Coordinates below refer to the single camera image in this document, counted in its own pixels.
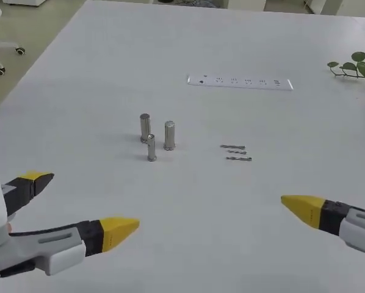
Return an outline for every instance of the drill bit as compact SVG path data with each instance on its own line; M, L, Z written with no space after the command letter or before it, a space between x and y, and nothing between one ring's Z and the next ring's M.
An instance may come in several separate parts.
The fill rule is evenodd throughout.
M227 160L232 161L247 161L251 162L251 157L226 157Z
M221 148L238 148L240 150L244 150L245 146L244 145L221 145Z
M232 153L232 154L247 154L246 151L230 151L230 150L228 150L227 152Z

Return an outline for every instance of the metal pin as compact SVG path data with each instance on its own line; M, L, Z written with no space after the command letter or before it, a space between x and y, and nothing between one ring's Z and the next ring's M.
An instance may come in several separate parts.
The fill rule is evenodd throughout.
M227 160L233 161L248 161L251 162L251 157L226 157Z
M240 150L244 150L245 146L244 145L221 145L221 148L238 148Z
M156 137L154 136L154 134L149 134L147 136L147 150L148 150L147 159L150 162L154 162L157 159L157 156L156 156Z
M142 132L142 135L140 136L140 141L142 143L146 143L147 137L151 133L151 128L150 128L150 115L148 115L148 114L142 114L140 116L140 130Z
M246 151L230 151L230 150L228 150L227 152L232 153L232 154L247 154Z
M175 123L173 121L166 121L164 149L167 151L173 151L175 147Z

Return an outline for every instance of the power strip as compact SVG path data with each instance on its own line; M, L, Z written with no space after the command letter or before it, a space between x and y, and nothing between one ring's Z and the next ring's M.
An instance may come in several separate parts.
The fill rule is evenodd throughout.
M190 75L187 80L190 85L207 87L238 87L242 89L262 90L293 90L288 79L232 78L226 76Z

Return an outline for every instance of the gray gripper body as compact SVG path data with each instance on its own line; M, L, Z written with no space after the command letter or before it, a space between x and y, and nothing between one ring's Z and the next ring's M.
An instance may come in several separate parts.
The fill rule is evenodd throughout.
M365 253L365 211L351 208L341 221L339 237L349 246Z
M3 228L6 241L0 245L0 271L34 260L36 268L47 275L54 275L85 258L86 246L75 227L44 233L17 233L14 236L9 236L6 226Z

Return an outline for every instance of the white cabinet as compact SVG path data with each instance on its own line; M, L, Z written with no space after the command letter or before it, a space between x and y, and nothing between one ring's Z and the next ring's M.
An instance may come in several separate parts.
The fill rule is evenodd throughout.
M18 5L29 5L29 6L39 6L46 0L2 0L3 3L7 4L18 4Z

